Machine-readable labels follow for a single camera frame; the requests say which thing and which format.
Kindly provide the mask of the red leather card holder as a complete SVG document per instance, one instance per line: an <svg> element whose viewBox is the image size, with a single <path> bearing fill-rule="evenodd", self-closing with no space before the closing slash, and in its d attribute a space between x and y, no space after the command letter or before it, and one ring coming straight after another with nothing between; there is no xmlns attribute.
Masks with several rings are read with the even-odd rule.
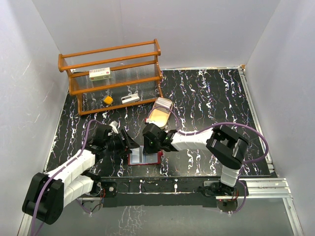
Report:
<svg viewBox="0 0 315 236"><path fill-rule="evenodd" d="M128 155L128 165L140 166L140 165L154 165L161 163L162 151L153 154L144 154L143 146L131 149L131 153Z"/></svg>

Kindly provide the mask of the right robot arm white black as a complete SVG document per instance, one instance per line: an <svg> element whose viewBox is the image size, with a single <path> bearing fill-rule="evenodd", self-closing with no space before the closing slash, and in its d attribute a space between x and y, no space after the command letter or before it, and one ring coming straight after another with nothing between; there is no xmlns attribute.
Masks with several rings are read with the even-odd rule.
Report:
<svg viewBox="0 0 315 236"><path fill-rule="evenodd" d="M191 150L208 150L222 164L219 188L225 195L237 189L237 179L244 161L249 141L225 124L218 124L204 131L183 133L168 132L153 123L147 124L143 132L145 154Z"/></svg>

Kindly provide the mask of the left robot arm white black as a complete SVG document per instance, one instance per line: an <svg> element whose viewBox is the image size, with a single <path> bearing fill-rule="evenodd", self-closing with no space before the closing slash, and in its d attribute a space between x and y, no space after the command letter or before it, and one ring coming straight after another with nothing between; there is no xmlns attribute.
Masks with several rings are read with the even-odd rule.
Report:
<svg viewBox="0 0 315 236"><path fill-rule="evenodd" d="M48 225L55 223L69 203L81 195L97 196L101 192L101 183L85 172L104 151L125 156L138 147L139 144L124 129L118 130L114 122L98 127L73 157L52 171L33 176L22 205L23 213Z"/></svg>

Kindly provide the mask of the stack of credit cards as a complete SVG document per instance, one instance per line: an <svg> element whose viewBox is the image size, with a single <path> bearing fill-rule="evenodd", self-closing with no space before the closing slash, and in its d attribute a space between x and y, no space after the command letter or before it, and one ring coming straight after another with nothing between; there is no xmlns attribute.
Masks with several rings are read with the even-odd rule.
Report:
<svg viewBox="0 0 315 236"><path fill-rule="evenodd" d="M159 97L156 100L155 105L159 106L159 107L164 107L164 108L169 108L170 109L173 106L173 102L171 100L169 100L169 99Z"/></svg>

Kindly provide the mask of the beige oval tray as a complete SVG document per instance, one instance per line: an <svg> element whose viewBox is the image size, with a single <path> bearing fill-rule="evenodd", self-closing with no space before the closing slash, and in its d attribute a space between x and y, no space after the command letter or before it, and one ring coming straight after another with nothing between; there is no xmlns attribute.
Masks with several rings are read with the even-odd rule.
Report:
<svg viewBox="0 0 315 236"><path fill-rule="evenodd" d="M169 108L159 107L159 106L156 106L154 103L153 108L150 111L150 114L147 118L154 120L155 125L157 125L161 129L164 129L169 120L170 110L172 108L169 109Z"/></svg>

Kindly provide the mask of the white stapler-like object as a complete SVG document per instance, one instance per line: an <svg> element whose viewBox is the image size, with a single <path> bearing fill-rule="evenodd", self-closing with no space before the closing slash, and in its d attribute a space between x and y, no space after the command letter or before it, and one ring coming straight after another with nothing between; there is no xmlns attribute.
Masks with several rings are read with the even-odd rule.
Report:
<svg viewBox="0 0 315 236"><path fill-rule="evenodd" d="M139 100L140 100L140 97L137 93L127 95L121 98L122 104L129 104L129 103L137 102Z"/></svg>

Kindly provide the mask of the yellow square object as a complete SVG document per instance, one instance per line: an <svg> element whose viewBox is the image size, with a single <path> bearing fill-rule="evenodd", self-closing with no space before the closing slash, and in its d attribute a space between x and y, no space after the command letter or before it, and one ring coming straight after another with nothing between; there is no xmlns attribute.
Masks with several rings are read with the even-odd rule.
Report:
<svg viewBox="0 0 315 236"><path fill-rule="evenodd" d="M111 105L113 103L113 98L111 96L106 96L104 99L103 99L103 102L104 104L106 105Z"/></svg>

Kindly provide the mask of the wooden shelf rack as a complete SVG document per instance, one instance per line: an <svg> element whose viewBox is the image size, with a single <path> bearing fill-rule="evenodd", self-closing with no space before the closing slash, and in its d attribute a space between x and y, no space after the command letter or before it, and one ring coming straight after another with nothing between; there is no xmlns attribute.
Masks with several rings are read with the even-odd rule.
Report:
<svg viewBox="0 0 315 236"><path fill-rule="evenodd" d="M155 102L163 96L157 39L72 54L59 54L58 69L68 76L68 92L75 96L81 116ZM109 67L112 78L91 81L89 71ZM140 100L122 104L121 98L137 93ZM111 105L103 99L113 98Z"/></svg>

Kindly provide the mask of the white red box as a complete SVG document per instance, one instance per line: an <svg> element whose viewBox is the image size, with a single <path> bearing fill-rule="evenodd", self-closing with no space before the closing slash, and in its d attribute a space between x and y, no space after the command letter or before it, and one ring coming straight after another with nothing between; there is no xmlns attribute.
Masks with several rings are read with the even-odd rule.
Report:
<svg viewBox="0 0 315 236"><path fill-rule="evenodd" d="M110 79L112 78L111 70L109 67L90 70L89 78L91 81Z"/></svg>

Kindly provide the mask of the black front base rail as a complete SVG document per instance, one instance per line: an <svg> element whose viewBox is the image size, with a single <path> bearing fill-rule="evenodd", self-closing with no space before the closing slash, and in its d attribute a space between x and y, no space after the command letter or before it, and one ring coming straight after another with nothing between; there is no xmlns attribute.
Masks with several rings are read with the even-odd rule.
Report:
<svg viewBox="0 0 315 236"><path fill-rule="evenodd" d="M203 206L216 207L215 197L201 193L204 182L218 177L102 177L102 185L113 184L113 196L106 189L105 207Z"/></svg>

